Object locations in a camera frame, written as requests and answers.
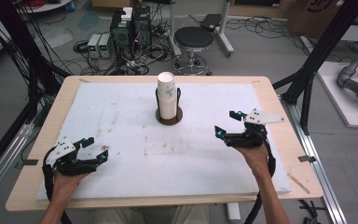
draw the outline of stool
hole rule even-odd
[[[194,52],[208,49],[213,43],[213,36],[200,27],[183,27],[173,36],[173,42],[179,49],[187,51],[175,57],[173,68],[183,75],[200,75],[206,73],[211,76],[205,60]]]

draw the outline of white paper cup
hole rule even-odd
[[[158,98],[161,100],[171,100],[176,98],[177,91],[173,74],[163,72],[158,75]]]
[[[177,98],[171,100],[158,99],[159,115],[162,119],[173,119],[176,116]]]

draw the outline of hand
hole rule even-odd
[[[56,171],[54,173],[54,189],[51,202],[46,213],[40,220],[40,224],[59,223],[63,210],[71,202],[72,194],[75,192],[80,180],[88,174],[67,176]]]
[[[255,177],[260,175],[269,175],[268,158],[269,153],[267,152],[266,146],[263,144],[260,147],[234,147],[237,149],[243,157],[246,159],[252,173]]]
[[[69,203],[80,180],[87,175],[88,174],[68,176],[56,171],[54,173],[54,190],[51,201],[55,203]]]

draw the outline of electronic equipment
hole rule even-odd
[[[133,52],[136,50],[134,45],[134,29],[132,21],[123,21],[121,19],[122,9],[117,10],[112,17],[110,33],[113,39],[113,48],[118,57],[125,57],[127,60],[133,60]]]
[[[222,14],[208,14],[201,23],[201,28],[213,32],[214,28],[219,24]]]
[[[98,47],[100,48],[101,57],[110,58],[113,52],[112,36],[110,34],[101,35]]]
[[[138,45],[147,48],[152,45],[150,30],[150,6],[137,7],[133,15],[135,33]]]
[[[121,13],[122,21],[130,21],[132,19],[132,7],[123,7],[123,12]]]
[[[280,0],[235,0],[237,5],[278,7]]]
[[[89,56],[91,58],[100,58],[100,49],[98,48],[98,43],[100,42],[101,35],[92,35],[87,48],[89,49]]]

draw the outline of black stool seat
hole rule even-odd
[[[192,26],[177,30],[174,39],[179,45],[185,48],[207,48],[213,43],[211,33],[200,27]]]

